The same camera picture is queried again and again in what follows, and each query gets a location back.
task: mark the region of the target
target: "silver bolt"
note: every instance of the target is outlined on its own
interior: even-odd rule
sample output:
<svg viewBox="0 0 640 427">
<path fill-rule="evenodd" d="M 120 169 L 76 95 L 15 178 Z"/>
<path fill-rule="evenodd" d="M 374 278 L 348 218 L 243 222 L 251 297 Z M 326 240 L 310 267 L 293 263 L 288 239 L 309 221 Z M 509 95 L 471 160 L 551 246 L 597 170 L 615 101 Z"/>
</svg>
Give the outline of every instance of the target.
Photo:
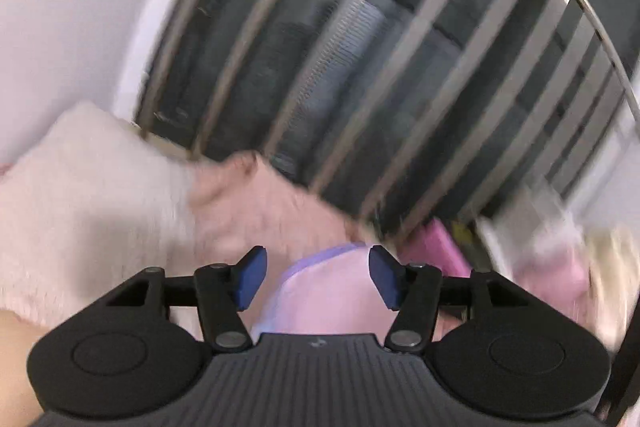
<svg viewBox="0 0 640 427">
<path fill-rule="evenodd" d="M 396 346 L 414 347 L 420 344 L 421 340 L 420 333 L 412 330 L 399 330 L 391 333 L 391 342 Z"/>
<path fill-rule="evenodd" d="M 240 331 L 225 331 L 216 337 L 216 344 L 226 349 L 235 349 L 246 342 L 246 335 Z"/>
</svg>

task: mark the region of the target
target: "purple trim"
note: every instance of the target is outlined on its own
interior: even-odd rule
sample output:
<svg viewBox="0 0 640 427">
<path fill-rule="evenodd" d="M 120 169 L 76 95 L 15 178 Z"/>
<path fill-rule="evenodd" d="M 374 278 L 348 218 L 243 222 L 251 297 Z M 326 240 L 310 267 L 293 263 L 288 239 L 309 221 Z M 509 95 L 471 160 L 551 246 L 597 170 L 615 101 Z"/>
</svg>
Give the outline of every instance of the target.
<svg viewBox="0 0 640 427">
<path fill-rule="evenodd" d="M 321 250 L 318 253 L 315 253 L 308 257 L 304 257 L 300 259 L 300 261 L 292 264 L 289 268 L 287 268 L 286 272 L 282 274 L 282 277 L 280 278 L 280 286 L 286 283 L 287 280 L 291 279 L 291 277 L 293 277 L 296 273 L 302 271 L 305 268 L 324 263 L 324 261 L 328 261 L 329 259 L 338 257 L 343 253 L 354 250 L 354 248 L 364 247 L 365 245 L 366 243 L 347 243 L 346 245 L 341 245 L 340 247 L 327 248 L 326 250 Z"/>
</svg>

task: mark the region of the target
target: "white fluffy pillow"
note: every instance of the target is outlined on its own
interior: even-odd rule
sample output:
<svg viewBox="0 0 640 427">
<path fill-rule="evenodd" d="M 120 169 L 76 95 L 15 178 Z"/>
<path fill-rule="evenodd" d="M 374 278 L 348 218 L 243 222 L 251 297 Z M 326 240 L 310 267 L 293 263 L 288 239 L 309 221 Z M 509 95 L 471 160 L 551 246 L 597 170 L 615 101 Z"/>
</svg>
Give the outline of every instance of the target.
<svg viewBox="0 0 640 427">
<path fill-rule="evenodd" d="M 54 327 L 145 266 L 197 266 L 192 171 L 90 103 L 0 179 L 0 309 Z"/>
</svg>

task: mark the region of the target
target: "ribbed gray surface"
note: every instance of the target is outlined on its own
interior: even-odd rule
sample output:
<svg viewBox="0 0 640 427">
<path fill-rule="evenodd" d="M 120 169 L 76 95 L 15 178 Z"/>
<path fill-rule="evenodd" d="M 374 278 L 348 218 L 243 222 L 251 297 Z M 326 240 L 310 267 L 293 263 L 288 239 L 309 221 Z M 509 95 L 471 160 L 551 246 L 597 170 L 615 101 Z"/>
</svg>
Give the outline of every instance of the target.
<svg viewBox="0 0 640 427">
<path fill-rule="evenodd" d="M 384 351 L 372 335 L 263 335 L 255 349 L 217 357 L 203 378 L 162 410 L 86 422 L 47 413 L 36 427 L 518 427 L 446 394 L 421 359 Z M 536 423 L 596 427 L 588 414 Z"/>
</svg>

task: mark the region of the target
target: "white fabric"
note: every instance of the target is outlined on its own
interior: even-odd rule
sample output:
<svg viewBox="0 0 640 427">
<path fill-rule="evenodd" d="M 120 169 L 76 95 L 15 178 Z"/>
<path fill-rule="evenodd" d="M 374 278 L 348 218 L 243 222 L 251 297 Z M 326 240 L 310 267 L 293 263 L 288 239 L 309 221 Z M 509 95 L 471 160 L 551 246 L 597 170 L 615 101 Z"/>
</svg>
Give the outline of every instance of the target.
<svg viewBox="0 0 640 427">
<path fill-rule="evenodd" d="M 191 273 L 192 178 L 89 103 L 63 114 L 0 180 L 0 309 L 55 327 L 145 266 Z"/>
</svg>

